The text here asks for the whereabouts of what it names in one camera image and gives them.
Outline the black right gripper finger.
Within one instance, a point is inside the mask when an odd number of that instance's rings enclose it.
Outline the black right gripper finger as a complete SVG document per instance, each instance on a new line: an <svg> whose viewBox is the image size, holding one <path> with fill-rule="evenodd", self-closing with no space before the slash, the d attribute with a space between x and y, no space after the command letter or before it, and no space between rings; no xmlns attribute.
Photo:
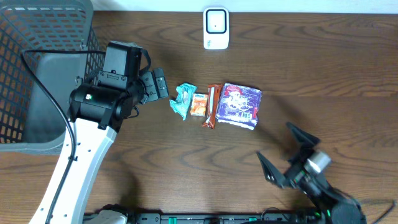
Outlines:
<svg viewBox="0 0 398 224"><path fill-rule="evenodd" d="M312 149L320 143L320 139L316 136L305 132L291 122L286 123L287 128L292 133L301 149Z"/></svg>
<svg viewBox="0 0 398 224"><path fill-rule="evenodd" d="M287 186L287 179L268 159L266 159L259 151L256 152L264 173L264 177L268 182L283 189Z"/></svg>

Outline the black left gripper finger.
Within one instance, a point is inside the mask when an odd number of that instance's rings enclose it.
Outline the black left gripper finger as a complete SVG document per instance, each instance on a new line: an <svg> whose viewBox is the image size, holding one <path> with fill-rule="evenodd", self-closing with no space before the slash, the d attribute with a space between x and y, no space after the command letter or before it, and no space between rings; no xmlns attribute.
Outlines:
<svg viewBox="0 0 398 224"><path fill-rule="evenodd" d="M148 71L140 77L140 81L144 85L144 97L141 103L149 103L159 99L157 94L157 87L152 72Z"/></svg>
<svg viewBox="0 0 398 224"><path fill-rule="evenodd" d="M166 98L169 96L169 89L167 87L167 81L165 79L164 70L162 68L155 68L153 70L157 95L159 99Z"/></svg>

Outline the teal wet wipes packet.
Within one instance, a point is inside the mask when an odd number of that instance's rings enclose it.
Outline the teal wet wipes packet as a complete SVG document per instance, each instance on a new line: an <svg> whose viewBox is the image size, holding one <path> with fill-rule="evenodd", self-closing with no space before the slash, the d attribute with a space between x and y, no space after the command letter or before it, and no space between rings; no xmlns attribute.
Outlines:
<svg viewBox="0 0 398 224"><path fill-rule="evenodd" d="M170 107L175 113L178 113L184 121L186 120L188 109L196 89L197 87L195 85L183 83L176 87L178 93L176 99L169 100Z"/></svg>

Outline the orange tissue packet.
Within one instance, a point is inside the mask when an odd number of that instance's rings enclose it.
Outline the orange tissue packet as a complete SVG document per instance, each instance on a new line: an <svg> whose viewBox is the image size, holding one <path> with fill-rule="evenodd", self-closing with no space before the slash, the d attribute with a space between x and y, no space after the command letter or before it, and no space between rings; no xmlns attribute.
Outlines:
<svg viewBox="0 0 398 224"><path fill-rule="evenodd" d="M190 114L192 116L204 117L206 115L207 101L208 101L207 94L194 93L192 98Z"/></svg>

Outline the orange-red snack bar wrapper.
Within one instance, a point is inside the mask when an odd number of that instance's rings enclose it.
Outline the orange-red snack bar wrapper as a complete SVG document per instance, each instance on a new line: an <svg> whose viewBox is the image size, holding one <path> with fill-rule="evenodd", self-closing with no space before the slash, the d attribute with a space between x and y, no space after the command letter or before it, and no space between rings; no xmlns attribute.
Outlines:
<svg viewBox="0 0 398 224"><path fill-rule="evenodd" d="M208 102L206 106L207 118L202 124L203 127L208 127L211 129L215 128L216 113L222 88L223 86L221 84L208 85Z"/></svg>

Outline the purple snack packet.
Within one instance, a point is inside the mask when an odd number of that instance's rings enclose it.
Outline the purple snack packet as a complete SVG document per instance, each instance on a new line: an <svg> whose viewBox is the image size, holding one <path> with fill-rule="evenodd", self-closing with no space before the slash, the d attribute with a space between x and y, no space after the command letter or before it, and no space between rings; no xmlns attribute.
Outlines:
<svg viewBox="0 0 398 224"><path fill-rule="evenodd" d="M228 123L254 130L258 123L262 91L232 83L225 83L216 114L219 123Z"/></svg>

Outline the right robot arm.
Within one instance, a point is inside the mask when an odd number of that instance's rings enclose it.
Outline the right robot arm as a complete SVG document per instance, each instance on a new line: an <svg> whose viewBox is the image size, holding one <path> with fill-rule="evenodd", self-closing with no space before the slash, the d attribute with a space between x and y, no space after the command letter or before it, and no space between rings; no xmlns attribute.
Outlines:
<svg viewBox="0 0 398 224"><path fill-rule="evenodd" d="M284 173L258 152L265 179L281 189L290 187L304 192L316 206L314 215L321 222L366 223L359 202L333 188L326 180L323 171L332 159L315 148L320 139L293 123L288 122L286 126L298 143L298 152L289 159L290 167Z"/></svg>

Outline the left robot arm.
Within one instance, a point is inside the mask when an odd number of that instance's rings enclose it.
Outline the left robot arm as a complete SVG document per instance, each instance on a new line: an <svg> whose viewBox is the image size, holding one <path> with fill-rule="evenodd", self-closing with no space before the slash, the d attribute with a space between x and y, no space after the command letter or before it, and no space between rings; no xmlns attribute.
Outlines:
<svg viewBox="0 0 398 224"><path fill-rule="evenodd" d="M69 97L69 109L58 112L66 136L45 195L31 223L83 223L85 208L108 149L124 120L139 116L138 105L169 95L161 68L134 42L111 41L103 68Z"/></svg>

